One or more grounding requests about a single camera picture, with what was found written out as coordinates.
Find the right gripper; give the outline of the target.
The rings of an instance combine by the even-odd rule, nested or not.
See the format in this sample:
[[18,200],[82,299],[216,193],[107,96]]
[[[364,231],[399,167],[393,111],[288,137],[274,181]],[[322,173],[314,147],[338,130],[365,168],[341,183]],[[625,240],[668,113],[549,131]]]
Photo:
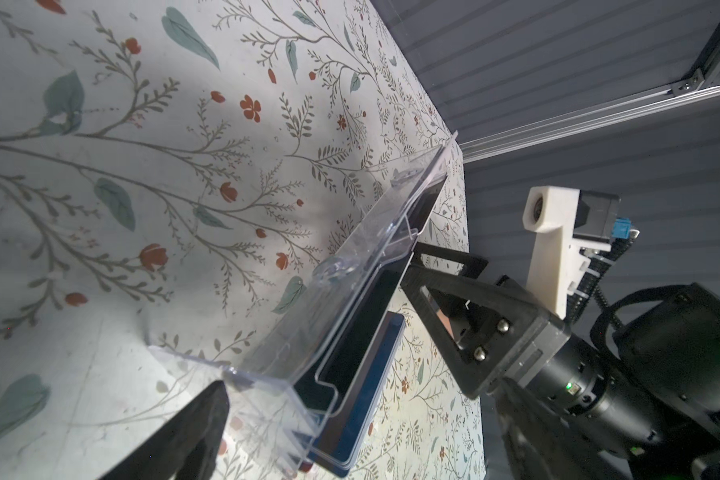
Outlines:
[[[464,395],[492,393],[502,379],[527,386],[571,338],[571,328],[517,282],[477,279],[489,260],[418,243],[401,286]],[[469,328],[457,342],[429,294],[462,300]]]

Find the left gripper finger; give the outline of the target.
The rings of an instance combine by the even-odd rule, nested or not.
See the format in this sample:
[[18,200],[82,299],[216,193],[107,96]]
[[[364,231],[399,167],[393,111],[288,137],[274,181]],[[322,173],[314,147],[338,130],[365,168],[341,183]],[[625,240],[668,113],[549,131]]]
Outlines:
[[103,477],[155,480],[211,478],[229,409],[224,382],[212,382]]

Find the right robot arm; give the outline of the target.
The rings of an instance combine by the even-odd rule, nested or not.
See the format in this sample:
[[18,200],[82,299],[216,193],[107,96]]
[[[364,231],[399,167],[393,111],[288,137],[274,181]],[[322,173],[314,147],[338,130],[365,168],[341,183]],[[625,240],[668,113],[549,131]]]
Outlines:
[[614,333],[601,312],[588,340],[484,258],[413,251],[402,288],[461,392],[518,388],[637,479],[720,479],[720,298],[702,285],[636,291],[649,310]]

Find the clear acrylic card holder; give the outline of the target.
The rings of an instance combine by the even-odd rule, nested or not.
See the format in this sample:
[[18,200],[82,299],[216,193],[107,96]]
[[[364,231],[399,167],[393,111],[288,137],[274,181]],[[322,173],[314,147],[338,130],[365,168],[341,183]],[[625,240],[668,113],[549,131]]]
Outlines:
[[315,464],[308,455],[339,406],[331,413],[307,409],[296,382],[337,339],[379,271],[405,256],[410,264],[453,149],[447,140],[398,160],[389,188],[337,251],[308,282],[288,284],[276,307],[278,323],[240,364],[182,353],[164,340],[150,343],[151,353],[190,390],[192,400],[212,382],[224,382],[230,409],[221,446],[229,441],[252,462],[286,478]]

